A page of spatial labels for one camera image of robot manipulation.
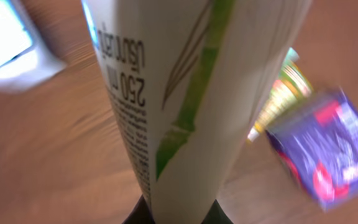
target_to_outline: green stripe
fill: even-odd
[[[173,123],[174,127],[165,133],[157,150],[157,180],[169,160],[182,145],[186,144],[188,137],[196,129],[194,120],[211,78],[233,5],[234,0],[214,0],[213,2],[209,31],[200,60],[191,75],[185,99]]]

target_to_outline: purple box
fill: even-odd
[[[323,209],[358,194],[358,112],[342,91],[297,105],[273,122],[267,135]]]

